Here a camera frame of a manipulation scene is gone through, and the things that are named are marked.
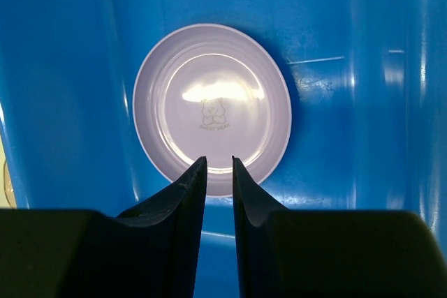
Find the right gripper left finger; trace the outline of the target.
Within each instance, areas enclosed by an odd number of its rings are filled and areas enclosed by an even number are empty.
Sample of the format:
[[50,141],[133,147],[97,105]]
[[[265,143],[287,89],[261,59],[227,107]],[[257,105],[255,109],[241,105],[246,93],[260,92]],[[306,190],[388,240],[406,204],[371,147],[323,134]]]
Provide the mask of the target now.
[[116,217],[1,211],[2,297],[192,297],[207,187],[200,157]]

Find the purple round plate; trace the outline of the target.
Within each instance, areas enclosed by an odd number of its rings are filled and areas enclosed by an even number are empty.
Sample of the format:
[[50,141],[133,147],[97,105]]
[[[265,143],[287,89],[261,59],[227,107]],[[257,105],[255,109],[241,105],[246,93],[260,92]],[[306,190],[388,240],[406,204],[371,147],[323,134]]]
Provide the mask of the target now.
[[292,129],[291,98],[277,63],[232,27],[193,24],[163,37],[142,62],[133,121],[153,166],[176,180],[207,159],[207,195],[233,194],[233,158],[261,183],[277,168]]

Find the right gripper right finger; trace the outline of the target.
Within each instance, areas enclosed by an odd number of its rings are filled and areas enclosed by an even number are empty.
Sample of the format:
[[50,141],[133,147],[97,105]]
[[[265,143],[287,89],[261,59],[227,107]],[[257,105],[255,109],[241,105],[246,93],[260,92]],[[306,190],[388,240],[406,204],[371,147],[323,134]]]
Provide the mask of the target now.
[[292,210],[233,159],[242,297],[445,297],[446,261],[402,210]]

